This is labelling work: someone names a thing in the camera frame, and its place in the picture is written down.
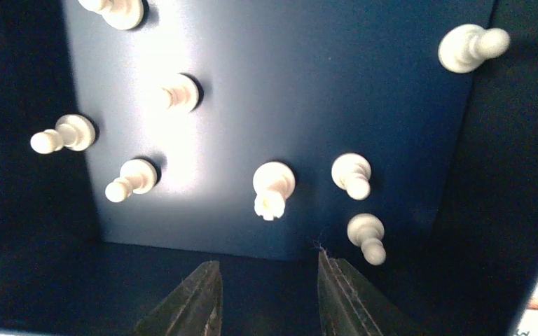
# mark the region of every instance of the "white chess piece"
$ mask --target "white chess piece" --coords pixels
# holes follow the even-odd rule
[[[199,89],[188,76],[176,73],[166,78],[153,101],[160,110],[187,114],[199,102]]]
[[[465,74],[484,61],[504,54],[509,44],[510,36],[503,29],[484,29],[477,24],[464,24],[444,36],[438,57],[447,70]]]
[[[347,238],[352,244],[360,247],[364,259],[371,265],[381,265],[387,258],[382,245],[384,237],[385,227],[382,222],[369,213],[356,215],[347,224]]]
[[[265,163],[255,171],[252,184],[257,194],[254,200],[256,214],[265,221],[281,218],[286,200],[296,186],[291,169],[281,162]]]
[[[372,169],[368,160],[355,153],[346,153],[338,157],[331,168],[331,177],[335,184],[347,191],[356,201],[364,200],[370,195],[370,176]]]
[[[73,151],[84,151],[96,139],[94,125],[85,117],[67,114],[59,118],[55,129],[47,129],[33,135],[30,146],[37,153],[50,154],[67,147]]]
[[[120,168],[120,177],[106,187],[106,198],[110,202],[119,203],[131,194],[144,194],[158,182],[158,173],[151,163],[135,159],[125,162]]]
[[[135,28],[143,19],[142,0],[79,0],[79,3],[119,30]]]

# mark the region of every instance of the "white pawn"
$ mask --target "white pawn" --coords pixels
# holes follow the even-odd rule
[[[465,74],[484,61],[504,54],[509,44],[510,36],[503,29],[486,30],[477,24],[464,24],[444,36],[438,58],[447,70]]]
[[[341,155],[331,168],[333,182],[356,201],[364,200],[370,195],[368,180],[371,174],[368,160],[355,153]]]
[[[294,192],[296,179],[289,167],[281,162],[268,162],[254,173],[252,184],[257,194],[254,211],[265,221],[281,218],[286,208],[286,200]]]
[[[55,129],[47,129],[33,135],[30,146],[37,153],[50,154],[67,147],[73,151],[84,151],[96,139],[94,125],[85,117],[67,114],[57,120]]]
[[[385,227],[382,222],[369,213],[356,215],[347,224],[347,238],[352,244],[360,247],[364,259],[371,265],[381,265],[387,258],[385,248],[382,246],[384,237]]]
[[[153,102],[160,110],[187,114],[199,102],[199,89],[188,76],[176,73],[163,83],[163,87],[155,92]]]
[[[120,168],[120,177],[106,187],[106,198],[110,202],[119,203],[131,194],[144,194],[158,182],[158,173],[151,163],[135,159],[125,162]]]
[[[119,30],[135,28],[143,19],[142,0],[79,0],[79,3]]]

